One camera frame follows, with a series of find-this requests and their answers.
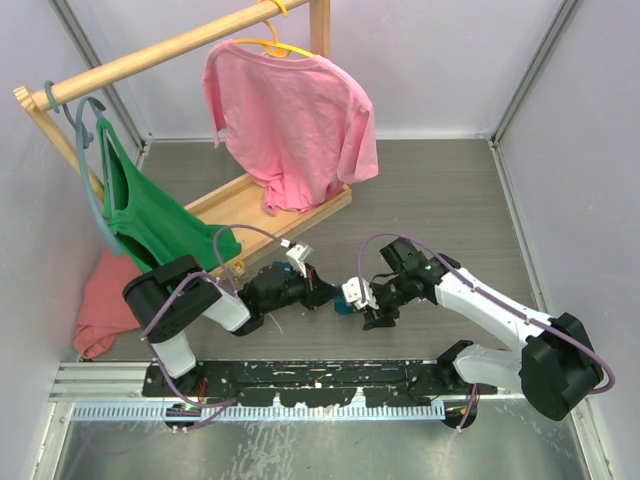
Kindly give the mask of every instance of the yellow hanger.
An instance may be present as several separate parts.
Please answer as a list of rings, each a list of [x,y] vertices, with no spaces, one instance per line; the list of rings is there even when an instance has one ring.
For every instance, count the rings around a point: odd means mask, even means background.
[[[278,5],[278,7],[280,7],[280,11],[285,17],[289,15],[287,7],[284,6],[281,0],[271,1],[273,1],[276,5]],[[269,27],[269,30],[271,30],[273,40],[262,40],[259,38],[239,38],[235,39],[234,43],[253,43],[262,45],[265,52],[273,57],[285,58],[289,56],[291,52],[299,53],[300,55],[304,55],[305,57],[313,57],[313,53],[303,50],[302,48],[294,47],[293,45],[287,45],[286,43],[280,43],[278,41],[278,31],[276,30],[276,27],[269,20],[265,20],[263,23],[267,27]]]

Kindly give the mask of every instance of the metal floor panel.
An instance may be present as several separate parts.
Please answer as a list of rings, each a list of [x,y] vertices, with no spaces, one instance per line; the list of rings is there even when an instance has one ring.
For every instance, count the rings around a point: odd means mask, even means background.
[[[353,185],[353,203],[300,239],[321,278],[341,282],[356,273],[362,242],[384,230],[405,232],[462,262],[474,275],[518,302],[534,306],[520,248],[496,166],[483,140],[389,140],[378,142],[380,174]],[[224,145],[210,142],[152,144],[144,172],[186,204],[242,174]],[[365,274],[387,271],[374,241],[363,262]],[[276,252],[259,266],[275,259]],[[187,329],[198,358],[435,359],[464,338],[498,347],[499,342],[460,315],[413,302],[402,308],[396,328],[362,331],[361,316],[338,316],[331,305],[315,312],[292,306],[267,317],[246,337],[229,335],[200,318]],[[143,360],[149,352],[139,332],[119,335],[98,360]]]
[[[462,434],[438,421],[71,422],[57,480],[580,480],[573,424],[482,400]]]

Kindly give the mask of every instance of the wooden clothes rack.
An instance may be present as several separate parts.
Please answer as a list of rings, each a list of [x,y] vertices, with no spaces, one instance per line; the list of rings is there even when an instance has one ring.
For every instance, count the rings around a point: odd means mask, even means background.
[[[282,3],[288,10],[309,3],[311,51],[328,58],[330,0],[282,0]],[[53,97],[59,105],[63,105],[280,13],[279,7],[274,2],[257,3],[56,83],[52,87]],[[38,90],[31,93],[27,87],[23,86],[15,89],[14,94],[36,125],[79,173],[80,167],[74,142],[67,138],[47,113],[51,109],[51,104],[45,91]],[[97,197],[104,201],[104,186],[91,169],[89,169],[89,179]],[[299,214],[282,211],[277,216],[271,216],[262,209],[263,191],[262,187],[253,183],[245,174],[185,208],[208,224],[246,223],[278,236],[291,237],[351,203],[351,189],[345,186],[336,197],[312,212]],[[275,242],[251,230],[237,230],[234,234],[242,244],[242,253],[230,262],[243,260],[249,263],[277,247]]]

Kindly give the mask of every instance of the black mounting plate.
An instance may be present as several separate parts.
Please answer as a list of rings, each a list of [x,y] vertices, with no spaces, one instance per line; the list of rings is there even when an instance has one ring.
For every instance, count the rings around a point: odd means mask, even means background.
[[[445,386],[436,375],[438,365],[423,360],[328,360],[328,361],[202,361],[176,380],[187,396],[203,397],[209,403],[237,398],[243,406],[273,404],[276,393],[285,407],[298,402],[309,408],[351,403],[358,388],[367,407],[429,405],[437,395],[467,395],[469,384]],[[480,385],[482,395],[497,392]],[[142,395],[172,397],[160,369],[147,369]]]

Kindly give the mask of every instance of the wooden rod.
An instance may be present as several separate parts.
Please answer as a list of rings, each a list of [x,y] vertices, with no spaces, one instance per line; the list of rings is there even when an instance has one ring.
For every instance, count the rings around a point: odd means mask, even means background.
[[[310,0],[282,0],[288,10],[308,3]],[[178,36],[105,63],[80,75],[56,83],[51,91],[58,104],[75,100],[104,86],[130,77],[143,70],[178,57],[183,53],[211,43],[219,38],[250,27],[258,22],[275,17],[280,9],[274,2],[260,2],[243,10],[194,28]],[[39,90],[32,94],[37,107],[46,112],[51,108],[47,94]]]
[[[27,87],[16,88],[13,91],[14,95],[22,108],[29,114],[36,125],[40,127],[42,133],[53,143],[53,146],[58,149],[60,154],[69,162],[73,169],[80,173],[80,164],[78,163],[78,155],[75,147],[71,144],[67,136],[60,130],[58,124],[55,123],[48,113],[43,112],[38,108],[33,96],[27,89]],[[96,176],[95,172],[87,165],[89,170],[89,182],[91,183],[91,189],[95,192],[96,196],[101,202],[104,202],[104,185],[100,179]]]
[[[310,0],[311,51],[329,58],[331,50],[331,0]]]

